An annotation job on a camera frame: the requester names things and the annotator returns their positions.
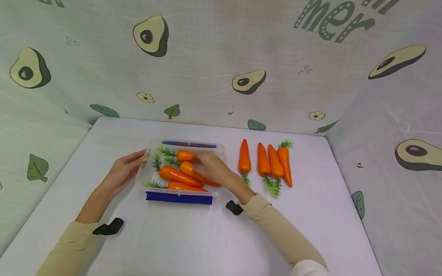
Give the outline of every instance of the table surface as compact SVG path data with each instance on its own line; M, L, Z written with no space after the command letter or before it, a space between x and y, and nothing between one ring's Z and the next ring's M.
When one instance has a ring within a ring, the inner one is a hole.
M309 136L204 125L101 117L0 259L2 275L34 275L75 219L113 161L146 148L153 139L223 144L237 171L242 139L248 140L252 188L264 195L315 245L331 276L381 276L370 242L327 140ZM293 188L270 197L256 172L256 145L295 142L290 150ZM213 205L145 201L130 185L102 221L125 221L102 238L82 274L289 275L291 267L245 214L225 208L234 196L223 189Z

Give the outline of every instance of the clear plastic box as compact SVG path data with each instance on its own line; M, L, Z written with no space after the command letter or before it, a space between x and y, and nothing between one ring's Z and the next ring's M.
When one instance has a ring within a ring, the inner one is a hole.
M170 145L170 144L164 144L164 142L170 142L170 143L178 143L181 145ZM163 179L159 176L158 172L155 171L155 169L152 167L152 156L156 152L157 148L159 147L167 147L175 153L178 150L186 150L186 151L212 151L214 152L223 162L227 165L227 156L226 156L226 150L225 147L221 144L213 144L213 143L207 143L207 142L195 142L195 141L183 141L183 140L156 140L156 141L150 141L147 149L151 150L150 157L147 158L147 163L142 165L137 172L137 175L135 177L135 185L140 187L142 191L147 192L156 192L156 193L169 193L169 194L177 194L177 195L194 195L194 196L211 196L211 197L217 197L219 192L223 189L222 186L220 187L213 187L209 185L204 185L204 189L207 190L207 192L198 192L198 191L182 191L182 190L172 190L172 189L158 189L158 188L151 188L146 187L145 184L147 181L156 181L160 184L168 184L170 181Z

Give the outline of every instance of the avocado print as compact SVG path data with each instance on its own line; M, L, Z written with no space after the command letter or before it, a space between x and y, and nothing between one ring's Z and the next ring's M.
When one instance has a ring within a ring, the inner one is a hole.
M45 59L36 50L26 47L9 70L12 80L25 88L38 88L51 81Z
M233 78L232 87L235 91L244 95L250 95L265 81L266 71L258 70L250 73L237 75Z
M442 170L442 149L421 140L410 139L400 143L395 156L407 170Z
M169 28L161 15L154 15L133 28L133 38L149 55L163 57L167 52Z
M381 60L376 68L371 71L368 79L379 79L391 75L399 69L418 61L424 56L426 51L426 46L414 45L391 53Z

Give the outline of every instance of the carrot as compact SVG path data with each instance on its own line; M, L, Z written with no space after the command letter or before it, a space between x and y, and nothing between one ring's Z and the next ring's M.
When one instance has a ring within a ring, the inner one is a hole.
M258 173L265 177L271 173L269 160L267 159L266 149L263 144L258 144Z
M167 185L168 189L172 189L172 190L182 190L182 191L198 191L198 192L207 192L207 190L203 189L203 188L198 188L198 187L192 187L180 182L169 182L169 184Z
M201 163L201 161L198 158L195 158L194 155L194 152L179 150L176 152L176 160L178 162L189 161Z
M207 192L207 190L204 190L203 188L198 188L198 187L192 187L180 182L176 182L176 181L171 181L169 182L169 184L166 186L165 184L160 184L156 181L147 181L146 187L150 187L150 188L157 188L157 189L171 189L171 190L182 190L182 191L199 191L199 192Z
M243 140L240 149L240 160L238 162L238 170L241 173L241 177L244 182L250 186L250 179L248 178L248 173L251 170L250 156L248 153L247 140Z
M293 146L293 141L289 139L285 139L278 145L279 161L281 162L282 168L284 170L284 180L286 181L289 187L293 186L292 171L290 170L290 161L289 161L289 148L292 146Z
M284 170L279 161L278 154L276 153L275 148L272 145L269 145L268 151L269 151L270 166L271 166L270 175L275 180L273 193L275 197L278 197L281 193L281 177L284 176Z
M266 185L269 192L273 194L273 197L279 196L279 189L276 185L276 181L270 176L271 166L267 159L266 149L263 144L258 144L258 173L263 177L263 183Z
M282 168L281 162L279 161L278 154L272 145L269 145L269 158L271 167L271 176L274 179L278 179L284 176L284 169Z
M197 179L198 181L201 181L202 183L206 184L206 185L210 185L210 186L215 186L215 187L219 187L220 185L218 183L215 183L213 181L210 181L207 178L202 177L201 175L194 173L193 170L196 168L196 166L188 161L184 161L183 163L181 163L181 165L179 166L179 171L182 172L183 174L186 174L192 178Z
M180 173L171 166L162 167L160 170L160 176L164 179L181 182L192 187L203 187L203 184L201 184L200 182L196 181L188 175Z

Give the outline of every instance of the fingers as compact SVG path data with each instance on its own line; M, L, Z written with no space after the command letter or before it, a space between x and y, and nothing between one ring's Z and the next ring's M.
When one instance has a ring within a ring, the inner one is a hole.
M204 164L204 163L208 162L210 159L212 159L213 157L217 157L217 155L211 151L198 151L195 153L195 157L198 158L199 160L201 160L201 163Z
M198 167L194 168L192 171L196 174L199 174L199 175L203 175L205 172L204 168L198 168Z
M142 157L145 152L146 150L137 151L132 154L120 157L119 160L121 160L124 164L128 164Z
M129 170L133 170L137 168L138 166L142 165L146 161L146 156L144 156L144 153L141 155L140 158L136 159L135 161L126 164L126 166L129 168Z
M202 156L204 156L208 151L197 151L194 155L194 157L201 159Z

